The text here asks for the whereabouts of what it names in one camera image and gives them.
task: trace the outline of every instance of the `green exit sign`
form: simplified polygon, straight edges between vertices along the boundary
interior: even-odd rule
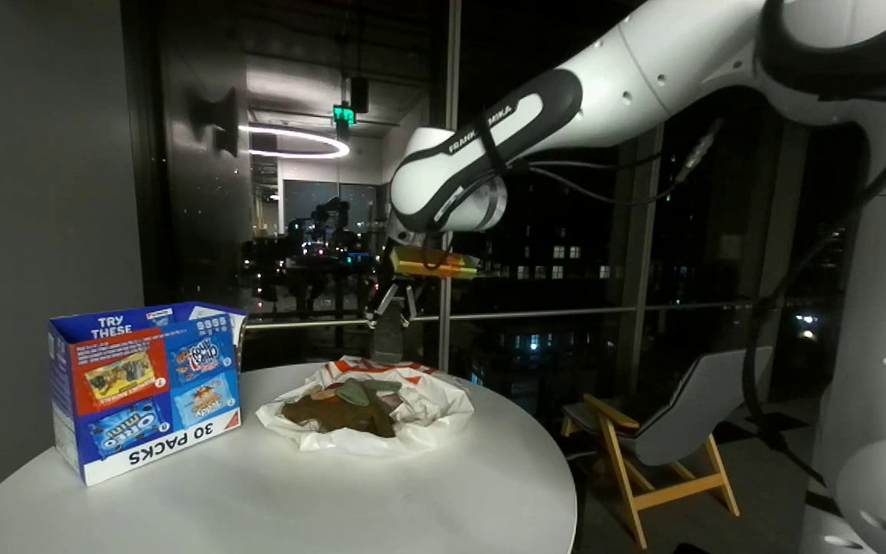
[[[348,108],[347,105],[334,106],[334,122],[347,122],[348,125],[356,125],[355,110]]]

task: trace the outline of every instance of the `oreo mini pack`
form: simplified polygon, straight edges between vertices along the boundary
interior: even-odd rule
[[[241,425],[243,320],[200,302],[50,319],[53,434],[85,484]]]

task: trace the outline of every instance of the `white robot link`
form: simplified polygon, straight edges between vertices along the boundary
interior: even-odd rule
[[[812,457],[825,484],[815,492],[838,509],[806,506],[801,548],[886,554],[886,0],[650,0],[477,122],[416,131],[391,180],[390,239],[488,229],[505,208],[505,168],[619,144],[729,85],[755,88],[795,122],[855,122],[868,137],[871,184],[854,200],[839,354]]]

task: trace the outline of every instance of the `white plastic bag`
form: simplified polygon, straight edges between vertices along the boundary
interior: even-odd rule
[[[281,394],[265,404],[256,415],[267,429],[298,444],[300,450],[340,449],[363,456],[401,456],[435,449],[463,430],[474,413],[474,406],[463,387],[449,375],[432,375],[424,365],[382,365],[363,358],[348,357],[327,362],[310,375],[303,386]],[[317,426],[300,426],[282,415],[282,406],[301,399],[319,386],[324,389],[348,379],[379,379],[400,382],[398,397],[403,401],[391,411],[396,422],[395,437],[384,439],[370,432],[338,429],[318,432]]]

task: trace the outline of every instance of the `dark floor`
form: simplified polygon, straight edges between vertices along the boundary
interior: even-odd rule
[[[812,450],[817,400],[773,404],[767,412],[783,414],[784,431],[792,449],[808,459]],[[804,494],[808,480],[781,453],[772,452],[748,431],[753,424],[741,411],[728,418],[739,429],[729,429],[720,445],[738,499],[741,516],[734,518],[709,494],[700,494],[641,512],[649,549],[640,550],[623,525],[620,497],[608,470],[588,487],[586,513],[580,522],[577,554],[653,552],[672,554],[680,544],[698,547],[706,554],[781,554],[798,551]],[[700,554],[683,547],[678,554]]]

